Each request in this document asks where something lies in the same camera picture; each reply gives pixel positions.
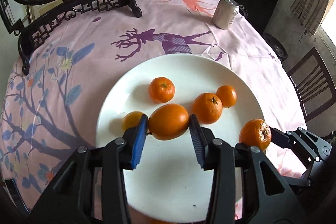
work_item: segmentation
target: pink tablecloth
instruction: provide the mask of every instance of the pink tablecloth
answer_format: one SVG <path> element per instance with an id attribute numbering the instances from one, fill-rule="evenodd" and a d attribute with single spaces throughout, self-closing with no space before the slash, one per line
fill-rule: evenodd
<path id="1" fill-rule="evenodd" d="M 124 7 L 64 21 L 33 53 L 28 76 L 22 76 L 20 60 L 14 64 L 0 120 L 0 161 L 4 178 L 16 179 L 29 208 L 79 145 L 95 145 L 100 108 L 119 78 L 163 54 L 220 62 L 250 87 L 271 127 L 306 128 L 281 62 L 243 16 L 225 31 L 211 21 L 218 0 L 137 3 L 141 18 Z M 290 150 L 271 143 L 267 156 L 283 175 L 305 171 Z M 240 217 L 241 203 L 236 208 Z"/>

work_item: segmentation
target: white plate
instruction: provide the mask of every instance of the white plate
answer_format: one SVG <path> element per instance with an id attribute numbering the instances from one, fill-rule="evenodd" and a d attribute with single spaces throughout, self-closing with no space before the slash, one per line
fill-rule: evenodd
<path id="1" fill-rule="evenodd" d="M 263 119 L 263 113 L 248 86 L 220 63 L 189 54 L 170 54 L 150 59 L 126 73 L 114 85 L 101 108 L 96 145 L 102 147 L 121 137 L 121 119 L 131 111 L 148 117 L 157 109 L 148 95 L 148 85 L 159 76 L 172 80 L 175 96 L 169 103 L 183 105 L 190 113 L 195 98 L 221 85 L 236 89 L 237 102 L 223 109 L 220 119 L 206 127 L 231 146 L 238 143 L 243 125 Z M 174 223 L 202 221 L 211 194 L 213 171 L 203 171 L 197 163 L 190 132 L 169 141 L 147 136 L 140 164 L 124 171 L 128 203 L 155 219 Z M 242 196 L 240 170 L 236 169 L 236 200 Z"/>

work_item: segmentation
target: oval orange fruit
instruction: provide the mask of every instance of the oval orange fruit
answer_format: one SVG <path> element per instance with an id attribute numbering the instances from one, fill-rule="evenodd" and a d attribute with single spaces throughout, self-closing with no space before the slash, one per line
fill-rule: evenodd
<path id="1" fill-rule="evenodd" d="M 217 92 L 216 95 L 220 98 L 222 101 L 223 107 L 231 107 L 233 106 L 237 101 L 237 94 L 233 87 L 230 85 L 223 85 L 221 86 Z"/>
<path id="2" fill-rule="evenodd" d="M 222 114 L 223 106 L 219 97 L 214 93 L 202 93 L 193 103 L 193 113 L 198 122 L 211 124 Z"/>
<path id="3" fill-rule="evenodd" d="M 247 122 L 240 131 L 239 142 L 247 146 L 257 146 L 265 151 L 272 140 L 269 126 L 262 119 Z"/>
<path id="4" fill-rule="evenodd" d="M 126 131 L 126 129 L 131 127 L 136 127 L 141 119 L 141 116 L 143 115 L 140 111 L 133 111 L 128 113 L 122 120 L 121 128 L 123 132 Z"/>
<path id="5" fill-rule="evenodd" d="M 167 104 L 156 109 L 148 120 L 150 133 L 166 141 L 181 136 L 188 128 L 187 110 L 178 104 Z"/>
<path id="6" fill-rule="evenodd" d="M 168 78 L 158 77 L 150 83 L 148 92 L 155 103 L 167 103 L 174 97 L 175 86 Z"/>

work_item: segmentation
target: painted deer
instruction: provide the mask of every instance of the painted deer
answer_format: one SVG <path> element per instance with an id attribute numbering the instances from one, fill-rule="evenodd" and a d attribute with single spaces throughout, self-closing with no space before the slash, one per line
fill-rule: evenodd
<path id="1" fill-rule="evenodd" d="M 211 17 L 212 17 L 212 15 L 208 11 L 216 9 L 216 7 L 214 7 L 214 8 L 204 8 L 204 7 L 200 6 L 199 3 L 205 3 L 205 4 L 209 5 L 209 3 L 203 2 L 201 0 L 182 0 L 182 1 L 187 6 L 187 9 L 189 8 L 193 12 L 196 12 L 196 11 L 203 12 L 203 13 L 206 13 L 208 16 L 211 16 Z"/>
<path id="2" fill-rule="evenodd" d="M 118 48 L 128 48 L 132 45 L 137 45 L 137 48 L 133 52 L 131 52 L 129 55 L 122 56 L 122 55 L 117 54 L 117 57 L 115 59 L 122 59 L 120 60 L 121 62 L 132 57 L 137 52 L 140 52 L 142 43 L 146 44 L 146 41 L 160 41 L 162 43 L 162 47 L 163 47 L 163 50 L 165 51 L 165 54 L 174 54 L 177 52 L 191 54 L 192 53 L 191 49 L 188 46 L 191 44 L 213 46 L 211 44 L 197 42 L 193 40 L 197 37 L 210 34 L 211 33 L 210 31 L 206 33 L 183 37 L 178 34 L 172 34 L 172 33 L 155 34 L 154 29 L 150 29 L 140 34 L 138 34 L 137 29 L 133 28 L 133 30 L 134 31 L 126 31 L 127 33 L 125 35 L 120 36 L 120 37 L 127 37 L 127 39 L 123 39 L 123 40 L 111 43 L 111 45 L 115 44 L 115 46 Z"/>

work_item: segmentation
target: soda can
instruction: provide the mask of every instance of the soda can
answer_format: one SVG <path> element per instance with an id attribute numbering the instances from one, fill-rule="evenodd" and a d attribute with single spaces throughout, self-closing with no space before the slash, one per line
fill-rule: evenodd
<path id="1" fill-rule="evenodd" d="M 220 0 L 212 17 L 213 23 L 224 30 L 231 28 L 239 13 L 239 4 L 234 0 Z"/>

